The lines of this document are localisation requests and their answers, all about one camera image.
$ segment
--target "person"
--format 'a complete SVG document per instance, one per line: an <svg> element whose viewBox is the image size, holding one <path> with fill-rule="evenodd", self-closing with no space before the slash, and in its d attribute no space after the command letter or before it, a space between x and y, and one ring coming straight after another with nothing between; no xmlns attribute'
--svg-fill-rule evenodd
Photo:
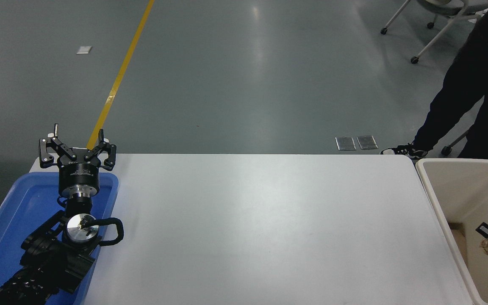
<svg viewBox="0 0 488 305"><path fill-rule="evenodd" d="M412 143L380 154L424 158L482 97L483 104L459 158L488 159L488 12L476 23L449 67L443 87L430 103L426 120Z"/></svg>

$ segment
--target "black sneaker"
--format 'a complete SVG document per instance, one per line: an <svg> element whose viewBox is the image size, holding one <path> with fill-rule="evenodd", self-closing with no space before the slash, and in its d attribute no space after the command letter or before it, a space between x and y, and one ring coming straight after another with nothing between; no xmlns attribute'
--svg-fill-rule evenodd
<svg viewBox="0 0 488 305"><path fill-rule="evenodd" d="M413 147L411 143L407 145L399 145L397 147L391 147L388 149L384 149L380 152L381 155L405 155L408 158L416 161L424 158L428 151L426 150L418 150Z"/></svg>

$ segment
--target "black pants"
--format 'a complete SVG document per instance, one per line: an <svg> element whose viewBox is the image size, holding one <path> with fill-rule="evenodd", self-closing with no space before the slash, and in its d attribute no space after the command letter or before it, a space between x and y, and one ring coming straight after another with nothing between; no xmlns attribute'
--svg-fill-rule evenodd
<svg viewBox="0 0 488 305"><path fill-rule="evenodd" d="M476 30L459 50L444 78L442 90L430 104L427 119L413 142L418 149L432 150L484 96L459 158L488 159L488 42L486 33L476 33Z"/></svg>

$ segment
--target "chair leg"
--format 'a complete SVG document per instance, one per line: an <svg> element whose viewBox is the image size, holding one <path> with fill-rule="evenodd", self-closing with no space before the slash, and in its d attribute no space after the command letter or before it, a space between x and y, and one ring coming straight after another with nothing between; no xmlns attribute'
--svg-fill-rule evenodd
<svg viewBox="0 0 488 305"><path fill-rule="evenodd" d="M432 22L427 23L427 28L432 29L434 27L434 23L436 23L437 19L438 19L438 15L434 15L434 20L432 20Z"/></svg>
<svg viewBox="0 0 488 305"><path fill-rule="evenodd" d="M436 36L434 38L432 38L432 40L423 48L423 50L421 50L421 52L419 52L419 54L417 54L415 57L416 58L420 58L421 55L426 52L426 50L428 50L428 48L430 48L430 46L432 46L434 44L434 42L436 42L438 39L440 39L440 37L442 35L444 35L444 33L453 25L453 23L455 22L455 19L449 19L447 21L447 25L438 33L436 34Z"/></svg>
<svg viewBox="0 0 488 305"><path fill-rule="evenodd" d="M397 16L400 15L400 12L402 12L402 10L408 5L408 3L410 1L411 0L406 0L404 2L404 4L399 8L399 10L397 10L397 12L395 12L395 15L393 15L393 17L391 17L391 19L389 19L389 22L387 22L387 24L385 25L385 27L381 30L381 33L383 33L383 34L387 33L387 28L391 25L391 23L393 23L393 21L395 20L395 18L397 18Z"/></svg>

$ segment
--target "yellow floor line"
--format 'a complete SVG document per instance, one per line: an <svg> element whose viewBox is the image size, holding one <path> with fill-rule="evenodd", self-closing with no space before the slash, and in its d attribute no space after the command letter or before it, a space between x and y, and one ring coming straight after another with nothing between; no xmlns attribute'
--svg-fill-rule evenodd
<svg viewBox="0 0 488 305"><path fill-rule="evenodd" d="M131 41L131 44L130 44L129 49L128 49L128 53L125 55L124 62L122 62L122 66L120 67L120 71L118 71L118 76L116 76L116 79L114 80L114 84L112 85L112 89L110 90L110 93L108 94L107 100L105 102L105 106L103 106L103 110L101 110L101 114L99 115L99 118L97 119L97 123L95 123L95 127L93 128L93 131L91 132L91 136L89 137L88 145L86 146L88 149L92 149L93 147L95 147L95 143L97 141L97 135L99 134L99 129L103 128L103 124L105 123L105 119L107 118L110 107L112 106L112 102L114 101L114 97L116 96L116 93L118 92L118 88L120 87L120 83L122 82L122 79L124 78L125 71L128 69L129 62L131 60L131 57L133 56L133 52L135 51L135 47L137 46L137 42L139 41L139 38L141 37L142 29L144 28L144 25L146 23L146 20L148 19L148 15L150 14L150 10L152 9L152 5L154 2L155 2L155 0L150 0L148 2L148 6L146 7L146 10L144 10L144 14L143 14L143 17L141 19L141 23L139 23L137 31L135 32L135 36L133 37L133 40Z"/></svg>

